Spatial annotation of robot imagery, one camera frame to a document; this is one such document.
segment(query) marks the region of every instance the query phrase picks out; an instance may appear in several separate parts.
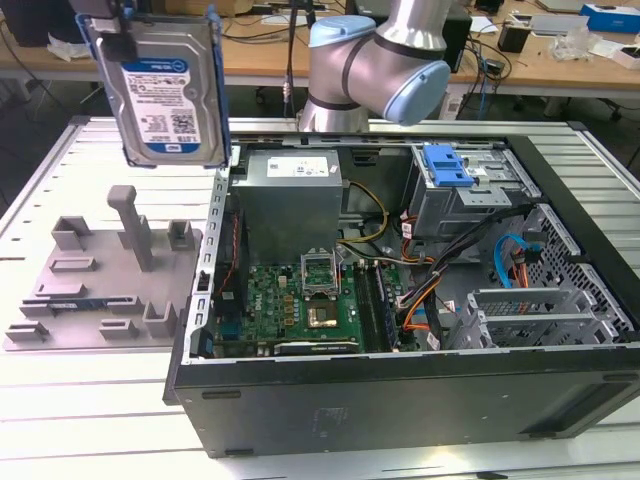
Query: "hard drive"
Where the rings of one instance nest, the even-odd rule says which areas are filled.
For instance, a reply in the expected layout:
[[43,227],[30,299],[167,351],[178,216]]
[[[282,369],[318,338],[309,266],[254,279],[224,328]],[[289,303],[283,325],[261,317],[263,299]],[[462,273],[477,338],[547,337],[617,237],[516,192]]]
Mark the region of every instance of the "hard drive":
[[134,166],[224,167],[230,157],[224,71],[209,18],[136,16],[137,59],[109,60],[107,42],[84,26]]

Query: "yellow wire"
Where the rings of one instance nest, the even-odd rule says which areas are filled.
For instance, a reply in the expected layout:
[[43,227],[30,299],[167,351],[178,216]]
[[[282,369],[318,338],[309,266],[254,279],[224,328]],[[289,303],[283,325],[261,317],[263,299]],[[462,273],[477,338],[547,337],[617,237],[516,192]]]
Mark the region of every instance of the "yellow wire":
[[338,240],[338,243],[365,243],[371,240],[375,240],[376,238],[379,238],[387,229],[387,225],[389,224],[389,212],[387,212],[387,209],[385,208],[382,201],[380,201],[380,199],[371,190],[369,190],[367,187],[365,187],[361,183],[358,183],[358,182],[351,182],[351,183],[361,188],[362,190],[364,190],[367,193],[367,195],[369,195],[378,204],[378,206],[380,207],[380,210],[382,211],[384,220],[382,221],[380,230],[378,230],[376,233],[367,235],[366,237],[343,238],[341,240]]

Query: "motherboard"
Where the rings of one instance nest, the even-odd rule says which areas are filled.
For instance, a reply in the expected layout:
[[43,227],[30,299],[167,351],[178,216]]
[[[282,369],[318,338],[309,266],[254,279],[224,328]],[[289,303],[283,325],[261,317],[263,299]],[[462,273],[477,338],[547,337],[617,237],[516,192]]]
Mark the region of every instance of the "motherboard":
[[394,265],[303,260],[289,266],[251,267],[246,313],[216,319],[216,357],[364,353],[396,347],[398,327],[391,312],[403,287]]

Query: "vertical gray post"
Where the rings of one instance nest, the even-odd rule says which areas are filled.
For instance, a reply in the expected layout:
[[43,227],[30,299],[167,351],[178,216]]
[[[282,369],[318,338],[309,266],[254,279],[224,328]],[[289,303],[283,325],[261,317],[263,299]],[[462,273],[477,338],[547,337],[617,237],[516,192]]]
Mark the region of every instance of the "vertical gray post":
[[140,218],[133,202],[136,199],[136,189],[131,185],[114,185],[109,191],[107,203],[118,211],[120,220],[124,226],[129,244],[135,253],[140,270],[151,272],[153,270],[153,254],[151,243],[145,237],[140,225]]

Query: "blue box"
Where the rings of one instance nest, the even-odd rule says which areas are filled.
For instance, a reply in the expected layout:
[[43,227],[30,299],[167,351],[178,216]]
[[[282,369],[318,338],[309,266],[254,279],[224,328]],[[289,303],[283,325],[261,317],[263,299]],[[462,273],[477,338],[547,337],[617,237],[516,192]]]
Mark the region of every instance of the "blue box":
[[598,32],[633,33],[640,32],[640,10],[634,7],[615,7],[611,10],[594,4],[582,7],[580,15],[589,17],[587,27]]

